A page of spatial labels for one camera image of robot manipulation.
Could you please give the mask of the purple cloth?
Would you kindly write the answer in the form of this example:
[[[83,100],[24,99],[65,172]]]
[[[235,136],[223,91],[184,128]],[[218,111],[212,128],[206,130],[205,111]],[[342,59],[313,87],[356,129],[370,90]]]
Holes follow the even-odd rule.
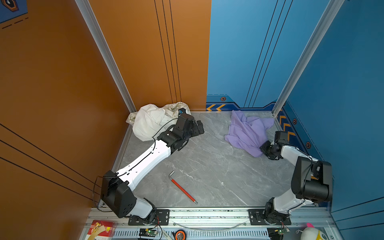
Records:
[[[268,140],[267,130],[274,125],[272,118],[247,117],[242,111],[232,111],[229,132],[225,140],[255,158],[263,153],[261,146]]]

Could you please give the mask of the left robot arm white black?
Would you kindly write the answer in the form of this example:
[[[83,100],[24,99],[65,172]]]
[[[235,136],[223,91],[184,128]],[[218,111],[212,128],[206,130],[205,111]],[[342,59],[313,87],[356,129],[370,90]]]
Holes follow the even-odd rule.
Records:
[[[156,218],[156,206],[146,198],[134,195],[140,181],[161,161],[183,149],[193,137],[205,133],[204,125],[184,109],[179,110],[176,123],[164,132],[157,132],[154,143],[139,157],[117,172],[102,177],[100,199],[118,218],[136,216],[147,223]]]

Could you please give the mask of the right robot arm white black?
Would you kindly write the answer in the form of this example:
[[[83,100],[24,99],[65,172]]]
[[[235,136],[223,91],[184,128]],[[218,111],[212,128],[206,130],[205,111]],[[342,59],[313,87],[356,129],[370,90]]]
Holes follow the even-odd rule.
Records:
[[[292,211],[310,204],[330,202],[333,198],[332,165],[305,154],[289,145],[288,134],[275,132],[274,142],[266,141],[261,146],[268,159],[285,159],[294,165],[291,188],[279,197],[271,198],[263,211],[269,225],[284,223]]]

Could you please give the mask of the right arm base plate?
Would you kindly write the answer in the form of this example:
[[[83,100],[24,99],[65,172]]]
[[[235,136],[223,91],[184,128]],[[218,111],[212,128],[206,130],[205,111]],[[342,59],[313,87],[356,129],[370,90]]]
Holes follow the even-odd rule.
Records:
[[[290,216],[277,212],[272,212],[269,215],[265,214],[262,209],[249,209],[249,220],[252,226],[262,225],[281,225],[289,226],[292,224]]]

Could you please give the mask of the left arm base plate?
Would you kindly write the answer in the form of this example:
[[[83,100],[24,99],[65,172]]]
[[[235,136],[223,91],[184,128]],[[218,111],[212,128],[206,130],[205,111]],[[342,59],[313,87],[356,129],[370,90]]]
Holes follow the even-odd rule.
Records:
[[[170,220],[169,209],[156,209],[152,210],[151,213],[144,219],[138,216],[130,216],[128,225],[129,226],[144,226],[144,225],[160,225],[167,226]]]

